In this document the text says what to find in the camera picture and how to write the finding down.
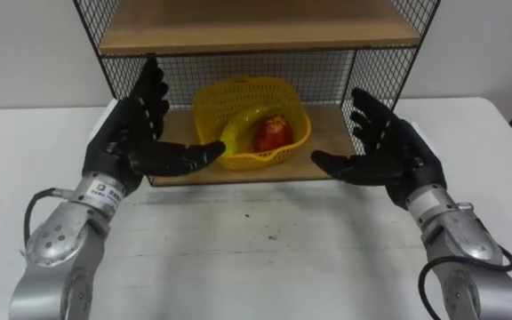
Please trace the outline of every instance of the red apple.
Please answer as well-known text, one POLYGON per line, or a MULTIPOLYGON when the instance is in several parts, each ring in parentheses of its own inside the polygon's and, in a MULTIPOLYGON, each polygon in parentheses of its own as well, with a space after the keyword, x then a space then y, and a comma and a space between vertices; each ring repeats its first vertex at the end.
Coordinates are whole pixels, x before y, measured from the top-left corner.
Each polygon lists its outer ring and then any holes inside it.
POLYGON ((293 144, 292 128, 283 116, 264 119, 252 141, 254 152, 266 152, 293 144))

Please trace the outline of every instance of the white table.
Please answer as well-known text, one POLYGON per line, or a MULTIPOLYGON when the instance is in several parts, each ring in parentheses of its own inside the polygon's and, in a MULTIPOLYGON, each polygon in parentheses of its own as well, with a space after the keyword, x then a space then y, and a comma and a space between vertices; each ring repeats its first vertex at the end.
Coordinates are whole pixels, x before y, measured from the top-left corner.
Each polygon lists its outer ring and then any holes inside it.
MULTIPOLYGON (((101 111, 0 110, 0 319, 25 266, 25 207, 40 189, 77 184, 101 111)), ((397 111, 436 147, 452 196, 512 251, 512 130, 495 107, 403 100, 397 111)), ((58 201, 43 200, 33 226, 58 201)), ((383 188, 144 183, 112 222, 91 320, 428 319, 416 289, 425 262, 418 228, 383 188)), ((428 294, 444 316, 434 276, 428 294)))

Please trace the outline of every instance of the shelf board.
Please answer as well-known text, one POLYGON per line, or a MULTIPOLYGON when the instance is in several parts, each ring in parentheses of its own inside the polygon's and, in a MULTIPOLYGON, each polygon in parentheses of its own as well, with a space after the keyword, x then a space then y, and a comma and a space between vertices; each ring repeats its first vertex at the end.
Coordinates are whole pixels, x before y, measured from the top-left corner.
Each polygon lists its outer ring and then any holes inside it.
POLYGON ((417 44, 389 0, 122 0, 102 54, 417 44))
MULTIPOLYGON (((179 186, 197 184, 244 183, 263 181, 287 180, 323 180, 330 179, 310 160, 313 150, 321 149, 334 155, 351 156, 355 149, 348 136, 347 126, 343 121, 338 106, 307 107, 311 120, 312 132, 308 142, 303 145, 290 160, 266 168, 232 172, 219 164, 178 178, 154 177, 153 186, 179 186)), ((185 144, 198 144, 193 112, 191 110, 176 110, 169 112, 164 121, 164 141, 185 144)))

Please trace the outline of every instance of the wire mesh panel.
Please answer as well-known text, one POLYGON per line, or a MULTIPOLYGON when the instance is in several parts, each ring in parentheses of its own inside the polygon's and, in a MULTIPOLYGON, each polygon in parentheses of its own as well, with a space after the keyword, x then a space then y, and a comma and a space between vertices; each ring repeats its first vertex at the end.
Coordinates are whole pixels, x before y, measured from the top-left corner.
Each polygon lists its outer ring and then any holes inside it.
POLYGON ((75 0, 74 2, 92 45, 98 48, 120 5, 120 0, 75 0))
POLYGON ((116 58, 107 57, 103 59, 103 65, 106 77, 111 83, 116 98, 124 98, 130 95, 133 86, 138 77, 140 77, 141 68, 148 58, 116 58))
MULTIPOLYGON (((121 0, 74 0, 112 94, 127 96, 148 55, 100 54, 102 37, 121 0)), ((158 55, 157 60, 170 85, 167 99, 173 108, 190 108, 195 93, 207 84, 236 76, 277 76, 294 86, 307 104, 341 105, 348 117, 355 109, 350 92, 360 87, 389 107, 396 105, 420 46, 441 0, 389 0, 420 35, 414 46, 357 47, 314 52, 259 52, 197 55, 158 55)), ((361 143, 352 137, 356 151, 361 143)))
POLYGON ((276 52, 158 58, 167 99, 190 108, 195 93, 208 84, 243 76, 275 76, 291 84, 307 104, 340 103, 353 52, 276 52))
POLYGON ((390 0, 397 10, 421 35, 425 34, 429 22, 436 13, 441 0, 390 0))
MULTIPOLYGON (((420 32, 420 43, 422 43, 440 0, 391 0, 391 2, 412 27, 420 32)), ((397 46, 396 48, 375 48, 356 52, 349 74, 345 99, 341 104, 341 111, 349 133, 352 133, 355 127, 349 117, 351 112, 357 111, 350 99, 351 91, 356 87, 364 89, 389 108, 394 109, 419 50, 420 46, 415 48, 397 46)), ((351 139, 356 152, 363 154, 364 147, 361 141, 352 134, 351 139)))

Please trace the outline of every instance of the plastic basket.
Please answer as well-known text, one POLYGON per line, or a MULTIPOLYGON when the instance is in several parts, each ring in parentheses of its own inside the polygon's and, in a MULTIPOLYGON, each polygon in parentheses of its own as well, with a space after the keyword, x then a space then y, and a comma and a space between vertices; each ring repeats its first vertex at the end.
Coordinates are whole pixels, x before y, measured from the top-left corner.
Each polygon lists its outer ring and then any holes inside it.
POLYGON ((311 123, 301 105, 298 93, 285 81, 274 77, 242 77, 210 84, 193 100, 196 131, 201 143, 220 138, 227 122, 245 108, 254 105, 281 106, 282 115, 292 128, 294 143, 268 152, 252 152, 252 136, 256 127, 240 137, 239 153, 221 156, 217 162, 231 171, 257 169, 288 160, 309 138, 311 123))

